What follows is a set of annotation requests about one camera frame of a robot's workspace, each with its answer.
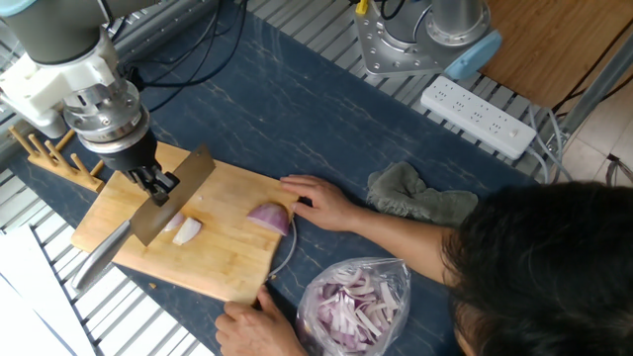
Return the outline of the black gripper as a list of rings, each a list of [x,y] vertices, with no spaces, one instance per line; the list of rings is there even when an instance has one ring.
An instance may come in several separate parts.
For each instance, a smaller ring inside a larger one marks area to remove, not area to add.
[[[157,140],[152,131],[148,131],[137,143],[114,153],[98,153],[105,165],[123,174],[143,191],[150,195],[152,202],[162,207],[170,192],[179,184],[179,179],[171,172],[163,172],[155,158]],[[138,168],[150,168],[149,178]]]

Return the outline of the person left hand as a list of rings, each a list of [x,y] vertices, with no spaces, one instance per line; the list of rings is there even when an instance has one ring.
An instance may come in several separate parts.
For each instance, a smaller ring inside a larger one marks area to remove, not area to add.
[[[216,340],[224,356],[307,356],[293,326],[273,302],[265,286],[257,294],[259,310],[225,303],[215,322]]]

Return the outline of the person right hand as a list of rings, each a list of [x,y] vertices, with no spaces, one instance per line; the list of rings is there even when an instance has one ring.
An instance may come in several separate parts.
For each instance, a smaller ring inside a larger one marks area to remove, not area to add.
[[[281,186],[308,200],[293,204],[296,215],[326,230],[358,231],[363,210],[333,184],[310,175],[290,175],[281,178]]]

